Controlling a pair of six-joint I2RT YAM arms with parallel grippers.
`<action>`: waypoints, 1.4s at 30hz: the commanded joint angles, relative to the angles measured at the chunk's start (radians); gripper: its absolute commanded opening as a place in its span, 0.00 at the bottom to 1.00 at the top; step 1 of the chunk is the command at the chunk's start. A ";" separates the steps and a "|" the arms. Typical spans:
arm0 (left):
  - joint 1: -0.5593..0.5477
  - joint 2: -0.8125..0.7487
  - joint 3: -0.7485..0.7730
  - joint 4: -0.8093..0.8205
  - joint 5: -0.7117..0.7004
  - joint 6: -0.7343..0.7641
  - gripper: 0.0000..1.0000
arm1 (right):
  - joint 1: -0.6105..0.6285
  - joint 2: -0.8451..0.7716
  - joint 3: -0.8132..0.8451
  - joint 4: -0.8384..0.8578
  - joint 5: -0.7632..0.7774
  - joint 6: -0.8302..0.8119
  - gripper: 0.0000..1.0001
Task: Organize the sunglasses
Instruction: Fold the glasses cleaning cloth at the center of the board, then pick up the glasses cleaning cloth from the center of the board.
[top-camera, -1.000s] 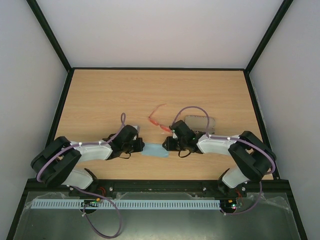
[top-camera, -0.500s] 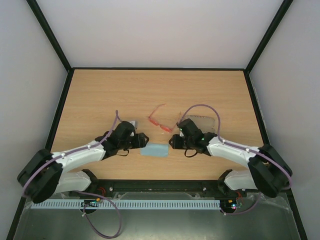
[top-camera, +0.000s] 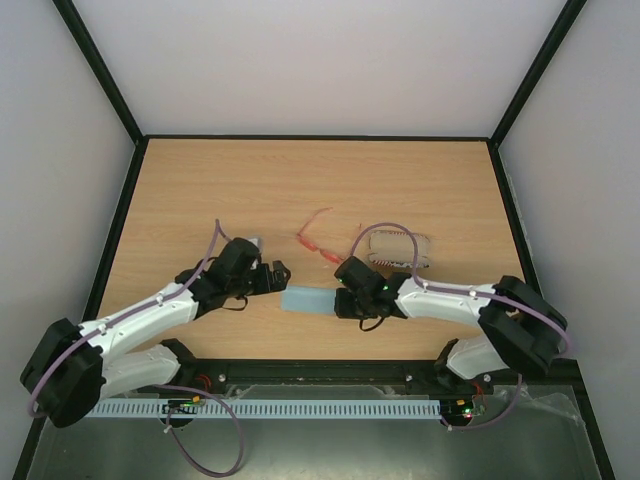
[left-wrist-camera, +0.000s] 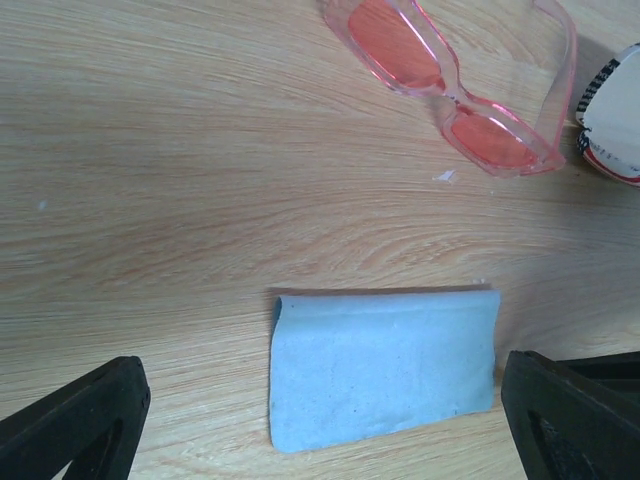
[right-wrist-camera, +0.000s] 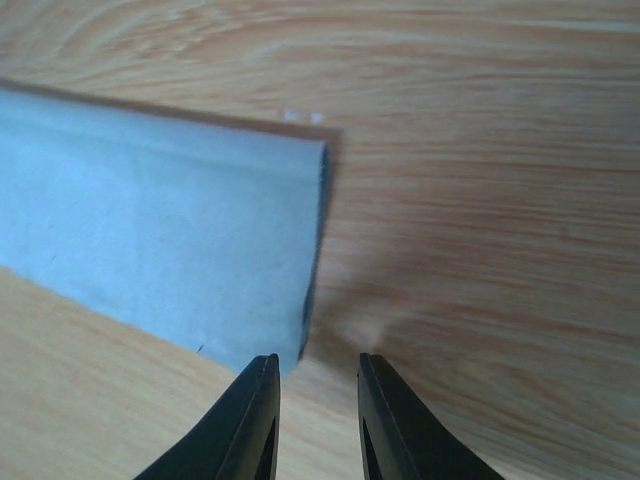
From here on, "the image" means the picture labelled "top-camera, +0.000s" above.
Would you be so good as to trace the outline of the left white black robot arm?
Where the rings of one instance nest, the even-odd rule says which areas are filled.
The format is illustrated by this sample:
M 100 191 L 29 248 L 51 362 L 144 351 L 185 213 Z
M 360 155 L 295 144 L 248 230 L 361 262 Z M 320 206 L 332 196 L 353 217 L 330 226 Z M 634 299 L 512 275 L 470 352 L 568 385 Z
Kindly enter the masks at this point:
M 168 340 L 145 351 L 139 345 L 223 308 L 228 299 L 278 293 L 291 278 L 283 262 L 265 263 L 260 248 L 230 240 L 220 254 L 202 259 L 163 289 L 115 314 L 80 324 L 52 323 L 20 375 L 30 393 L 28 411 L 65 428 L 104 399 L 179 377 L 189 351 Z

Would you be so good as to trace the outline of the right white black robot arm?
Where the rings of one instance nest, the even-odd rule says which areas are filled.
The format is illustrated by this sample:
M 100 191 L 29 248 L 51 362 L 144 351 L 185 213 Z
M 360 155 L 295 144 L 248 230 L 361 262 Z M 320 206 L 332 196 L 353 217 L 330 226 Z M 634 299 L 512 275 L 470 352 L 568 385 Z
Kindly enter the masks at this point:
M 570 347 L 564 316 L 514 276 L 456 285 L 401 272 L 383 276 L 351 256 L 335 277 L 341 286 L 334 312 L 341 319 L 380 326 L 389 318 L 433 318 L 480 329 L 474 338 L 450 340 L 435 360 L 431 378 L 448 392 L 505 369 L 541 379 Z

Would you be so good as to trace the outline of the flag pattern glasses case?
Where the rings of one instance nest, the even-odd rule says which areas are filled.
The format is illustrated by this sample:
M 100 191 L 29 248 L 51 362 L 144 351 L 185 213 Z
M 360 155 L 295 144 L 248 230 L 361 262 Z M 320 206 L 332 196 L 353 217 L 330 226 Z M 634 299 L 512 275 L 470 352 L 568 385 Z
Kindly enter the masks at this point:
M 421 234 L 408 234 L 401 231 L 374 230 L 369 237 L 370 263 L 383 267 L 428 268 L 430 240 Z

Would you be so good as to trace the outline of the light blue cleaning cloth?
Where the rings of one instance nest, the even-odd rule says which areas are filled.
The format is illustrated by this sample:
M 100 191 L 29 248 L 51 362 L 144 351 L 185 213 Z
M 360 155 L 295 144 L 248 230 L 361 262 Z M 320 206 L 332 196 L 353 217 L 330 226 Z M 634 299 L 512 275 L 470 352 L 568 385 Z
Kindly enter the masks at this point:
M 281 296 L 281 309 L 288 312 L 333 315 L 334 289 L 288 286 Z

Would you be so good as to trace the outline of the pink translucent sunglasses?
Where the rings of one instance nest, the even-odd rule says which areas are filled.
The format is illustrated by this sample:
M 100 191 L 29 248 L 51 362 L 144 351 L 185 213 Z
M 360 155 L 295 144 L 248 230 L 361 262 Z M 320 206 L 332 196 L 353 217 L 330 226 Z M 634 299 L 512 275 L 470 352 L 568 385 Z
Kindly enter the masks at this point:
M 297 222 L 293 236 L 305 251 L 338 265 L 347 259 L 362 229 L 363 224 L 358 222 L 342 225 L 335 208 L 325 206 L 308 212 Z

